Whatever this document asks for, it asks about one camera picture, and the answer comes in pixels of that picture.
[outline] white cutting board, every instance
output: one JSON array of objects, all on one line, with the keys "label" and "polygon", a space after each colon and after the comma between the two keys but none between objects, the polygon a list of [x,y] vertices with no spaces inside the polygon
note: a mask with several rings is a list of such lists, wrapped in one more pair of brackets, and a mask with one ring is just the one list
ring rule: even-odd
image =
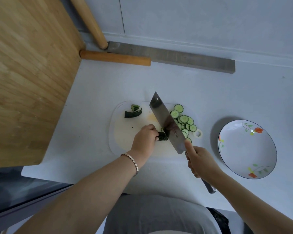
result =
[{"label": "white cutting board", "polygon": [[[130,108],[131,104],[137,104],[142,107],[142,114],[135,118],[124,118],[125,111],[132,111]],[[109,129],[109,146],[116,156],[120,156],[122,153],[131,149],[135,135],[143,126],[153,124],[156,129],[160,131],[160,124],[156,120],[149,104],[149,102],[143,101],[126,101],[120,103],[114,110]],[[169,111],[172,111],[175,104],[165,104],[165,106]],[[193,118],[194,124],[199,129],[200,124],[196,114],[189,107],[184,105],[183,107],[184,111],[181,114]],[[197,146],[200,146],[202,136],[203,134],[201,134],[199,138],[196,138],[193,136],[192,132],[189,134],[192,144]],[[165,159],[177,162],[180,159],[184,159],[183,156],[184,155],[176,152],[169,140],[156,141],[154,152],[149,161]]]}]

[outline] metal knife handle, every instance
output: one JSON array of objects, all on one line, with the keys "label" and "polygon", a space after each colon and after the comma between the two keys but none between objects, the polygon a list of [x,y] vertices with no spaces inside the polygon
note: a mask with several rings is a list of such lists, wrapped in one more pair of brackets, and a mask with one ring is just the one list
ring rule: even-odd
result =
[{"label": "metal knife handle", "polygon": [[206,186],[206,188],[207,188],[207,190],[208,190],[208,192],[210,193],[210,194],[214,194],[217,190],[214,188],[214,187],[212,187],[207,181],[204,181],[203,179],[202,179],[202,181],[203,181],[203,183],[204,183],[204,185]]}]

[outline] white countertop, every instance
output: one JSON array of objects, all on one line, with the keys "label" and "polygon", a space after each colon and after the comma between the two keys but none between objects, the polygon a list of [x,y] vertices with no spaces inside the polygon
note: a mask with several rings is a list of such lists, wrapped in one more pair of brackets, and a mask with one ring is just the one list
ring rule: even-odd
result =
[{"label": "white countertop", "polygon": [[[109,149],[108,129],[115,107],[123,101],[150,101],[157,91],[166,103],[193,108],[200,118],[202,146],[212,153],[220,129],[231,119],[262,126],[278,153],[269,176],[245,179],[230,171],[216,153],[215,158],[227,174],[293,219],[293,69],[236,62],[236,70],[231,75],[155,62],[144,67],[82,60],[43,162],[24,167],[22,175],[76,183],[111,162],[116,156]],[[208,193],[188,169],[186,158],[180,164],[148,162],[125,192],[233,210],[219,192]]]}]

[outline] red flower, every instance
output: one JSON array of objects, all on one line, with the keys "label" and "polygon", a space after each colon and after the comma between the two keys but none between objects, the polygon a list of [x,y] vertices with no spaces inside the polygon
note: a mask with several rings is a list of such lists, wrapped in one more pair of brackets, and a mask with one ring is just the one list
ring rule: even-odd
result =
[{"label": "red flower", "polygon": [[254,173],[249,174],[250,177],[256,178],[257,176]]},{"label": "red flower", "polygon": [[257,133],[262,133],[263,129],[256,127],[254,131]]}]

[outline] wood grain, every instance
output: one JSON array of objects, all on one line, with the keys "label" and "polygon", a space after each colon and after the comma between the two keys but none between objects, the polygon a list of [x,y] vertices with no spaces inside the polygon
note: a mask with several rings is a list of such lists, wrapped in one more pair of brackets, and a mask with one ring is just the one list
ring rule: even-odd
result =
[{"label": "wood grain", "polygon": [[107,52],[96,52],[96,51],[80,51],[80,57],[87,60],[95,61],[108,61],[108,62],[117,62],[133,65],[144,65],[151,66],[151,58],[141,57],[141,56],[129,56],[115,53]]},{"label": "wood grain", "polygon": [[0,0],[0,167],[42,161],[84,48],[59,0]]},{"label": "wood grain", "polygon": [[78,14],[86,24],[88,30],[98,43],[101,49],[106,49],[108,44],[105,39],[102,30],[100,29],[97,21],[95,20],[94,16],[92,15],[87,3],[85,0],[70,0],[74,5],[75,9],[77,10]]}]

